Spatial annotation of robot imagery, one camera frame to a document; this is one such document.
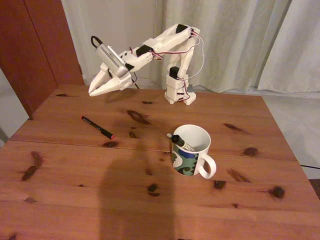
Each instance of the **wooden door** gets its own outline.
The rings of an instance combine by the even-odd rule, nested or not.
[[[33,112],[60,84],[83,85],[59,0],[0,0],[0,68]]]

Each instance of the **wood knot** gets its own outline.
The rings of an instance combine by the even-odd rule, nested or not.
[[[129,137],[132,138],[132,139],[137,139],[137,135],[133,132],[133,131],[130,131],[129,132]]]
[[[43,157],[37,151],[32,151],[32,152],[30,152],[30,154],[31,154],[31,157],[33,158],[34,165],[37,168],[40,168],[42,166],[42,164],[44,163]]]
[[[147,187],[148,194],[152,197],[158,197],[160,193],[154,192],[155,190],[157,190],[157,188],[158,188],[157,184],[152,183],[150,186]]]
[[[258,152],[258,149],[256,149],[255,147],[248,147],[244,150],[243,154],[249,157],[254,157],[258,154]]]
[[[150,124],[140,113],[132,110],[126,111],[128,115],[135,121],[141,124]]]
[[[268,192],[269,194],[271,194],[277,199],[282,199],[286,193],[286,191],[280,186],[275,186],[274,188],[270,189]]]
[[[245,130],[239,128],[239,127],[236,127],[235,125],[232,125],[230,123],[224,123],[223,125],[225,125],[228,129],[232,129],[232,130],[235,130],[235,131],[238,131],[238,132],[244,132],[244,133],[247,133]]]
[[[152,171],[149,168],[145,169],[145,174],[147,174],[148,176],[152,176]]]
[[[232,168],[228,168],[226,172],[237,182],[251,183],[251,181],[248,178],[246,178],[243,174]]]
[[[16,233],[12,234],[8,240],[17,240],[17,234]]]
[[[34,204],[36,202],[36,200],[31,196],[27,197],[24,201],[28,204]]]
[[[213,186],[215,189],[221,190],[226,186],[226,184],[226,181],[215,180]]]
[[[69,96],[68,94],[65,94],[65,93],[57,94],[55,96],[57,96],[57,97],[71,97],[71,96]]]
[[[235,208],[235,209],[237,209],[238,208],[238,206],[239,206],[239,204],[238,203],[231,203],[231,205]]]
[[[29,178],[31,178],[34,174],[35,174],[35,172],[36,172],[36,170],[37,170],[38,168],[36,167],[36,166],[31,166],[31,167],[29,167],[25,172],[24,172],[24,174],[23,174],[23,176],[22,176],[22,178],[21,178],[21,181],[27,181]]]
[[[118,143],[116,141],[108,141],[102,145],[102,147],[105,148],[115,148],[116,146],[118,146]]]

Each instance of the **green pattern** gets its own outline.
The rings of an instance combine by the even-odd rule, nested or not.
[[[198,153],[190,154],[180,150],[177,145],[173,145],[173,151],[171,155],[171,162],[175,170],[180,174],[192,176],[195,173]]]

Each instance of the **pen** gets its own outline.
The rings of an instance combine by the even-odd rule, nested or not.
[[[108,132],[107,130],[105,130],[104,128],[100,127],[99,125],[95,124],[93,121],[91,121],[89,118],[82,116],[81,117],[82,120],[84,120],[85,122],[87,122],[88,124],[90,124],[91,126],[95,127],[96,129],[98,129],[103,135],[105,135],[107,138],[109,139],[113,139],[115,137],[115,135],[113,135],[111,132]]]
[[[167,134],[167,137],[171,139],[174,144],[177,144],[179,147],[183,148],[184,150],[190,152],[196,152],[196,150],[186,143],[179,135],[172,135],[170,133]]]

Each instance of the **robotic arm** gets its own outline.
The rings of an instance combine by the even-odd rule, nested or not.
[[[175,24],[156,38],[150,38],[141,47],[124,51],[119,55],[110,46],[105,46],[96,36],[91,43],[102,59],[100,72],[89,87],[90,96],[98,96],[116,90],[123,90],[132,84],[130,72],[141,69],[153,59],[162,60],[164,54],[172,54],[166,76],[167,91],[165,98],[173,104],[184,101],[190,105],[195,99],[194,92],[187,92],[188,75],[186,74],[194,47],[200,43],[200,30],[182,24]]]

